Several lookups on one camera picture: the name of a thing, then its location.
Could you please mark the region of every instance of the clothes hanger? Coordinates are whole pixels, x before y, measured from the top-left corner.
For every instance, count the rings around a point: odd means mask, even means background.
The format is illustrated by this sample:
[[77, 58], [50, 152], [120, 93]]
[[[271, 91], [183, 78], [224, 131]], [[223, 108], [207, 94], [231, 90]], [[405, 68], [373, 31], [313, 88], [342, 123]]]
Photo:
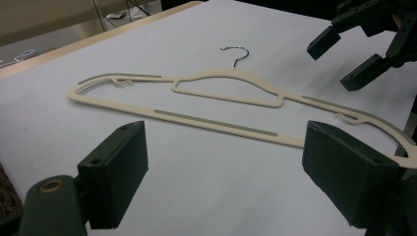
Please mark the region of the clothes hanger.
[[[87, 89], [91, 89], [93, 86], [106, 82], [112, 82], [120, 87], [128, 86], [132, 82], [158, 82], [172, 83], [171, 90], [174, 92], [265, 107], [279, 108], [284, 104], [284, 100], [288, 99], [306, 105], [321, 108], [323, 110], [334, 112], [336, 114], [336, 117], [351, 125], [368, 123], [385, 131], [387, 134], [396, 139], [398, 143], [404, 147], [408, 154], [408, 157], [406, 158], [389, 154], [386, 154], [386, 156], [397, 162], [401, 167], [417, 169], [417, 146], [407, 135], [405, 135], [401, 130], [393, 126], [388, 121], [361, 110], [341, 106], [327, 101], [322, 101], [306, 95], [301, 95], [274, 87], [273, 85], [269, 84], [267, 81], [263, 80], [258, 76], [255, 76], [248, 72], [237, 70], [237, 62], [248, 57], [249, 51], [246, 48], [240, 46], [225, 47], [221, 48], [221, 50], [228, 50], [231, 48], [245, 50], [247, 54], [241, 58], [236, 59], [233, 68], [230, 69], [207, 70], [184, 77], [165, 77], [155, 75], [134, 74], [104, 74], [79, 82], [70, 91], [68, 91], [67, 97], [77, 102], [147, 116], [159, 120], [199, 127], [208, 130], [214, 130], [231, 135], [242, 136], [251, 139], [292, 146], [296, 148], [303, 148], [304, 139], [280, 135], [276, 132], [264, 131], [254, 128], [223, 123], [219, 121], [213, 121], [205, 118], [178, 114], [170, 111], [144, 108], [140, 106], [134, 106], [121, 102], [111, 101], [103, 98], [91, 97], [82, 94], [82, 92]], [[275, 95], [276, 101], [261, 101], [255, 99], [231, 97], [226, 95], [212, 94], [208, 92], [200, 92], [184, 88], [178, 88], [179, 84], [183, 82], [197, 81], [209, 78], [229, 78], [249, 83], [270, 94]]]

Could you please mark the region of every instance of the metal hook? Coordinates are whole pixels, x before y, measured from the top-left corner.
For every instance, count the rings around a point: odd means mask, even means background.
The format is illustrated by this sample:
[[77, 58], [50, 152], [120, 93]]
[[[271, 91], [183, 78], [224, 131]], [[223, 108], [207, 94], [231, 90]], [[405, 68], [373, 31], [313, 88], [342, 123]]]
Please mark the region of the metal hook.
[[236, 68], [236, 64], [237, 64], [238, 61], [243, 60], [243, 59], [245, 59], [245, 58], [247, 58], [249, 56], [249, 51], [248, 51], [248, 49], [246, 49], [246, 48], [244, 48], [242, 46], [223, 47], [223, 48], [220, 48], [220, 50], [223, 50], [224, 51], [224, 50], [227, 50], [227, 49], [230, 49], [230, 48], [238, 48], [238, 49], [245, 50], [247, 52], [247, 54], [245, 56], [236, 59], [235, 64], [233, 65], [233, 67]]

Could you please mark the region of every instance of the white tabletop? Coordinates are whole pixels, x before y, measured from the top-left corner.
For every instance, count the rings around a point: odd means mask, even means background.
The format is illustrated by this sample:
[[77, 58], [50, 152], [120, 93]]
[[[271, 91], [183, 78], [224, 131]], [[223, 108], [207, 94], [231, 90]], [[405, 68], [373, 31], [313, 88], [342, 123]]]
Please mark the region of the white tabletop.
[[[99, 74], [189, 75], [237, 68], [272, 85], [380, 116], [402, 129], [416, 93], [413, 64], [390, 69], [349, 92], [339, 80], [374, 53], [392, 32], [368, 38], [360, 29], [318, 61], [307, 45], [329, 22], [230, 0], [189, 10], [104, 40], [0, 81], [0, 161], [25, 198], [36, 182], [76, 176], [77, 164], [116, 128], [144, 120], [149, 172], [116, 230], [89, 235], [363, 235], [350, 227], [303, 171], [302, 150], [79, 104], [66, 98], [76, 83]], [[368, 125], [287, 101], [279, 109], [176, 94], [169, 84], [112, 84], [89, 95], [303, 138], [308, 120], [340, 127], [382, 153], [396, 143]], [[184, 88], [265, 97], [241, 82], [212, 79]]]

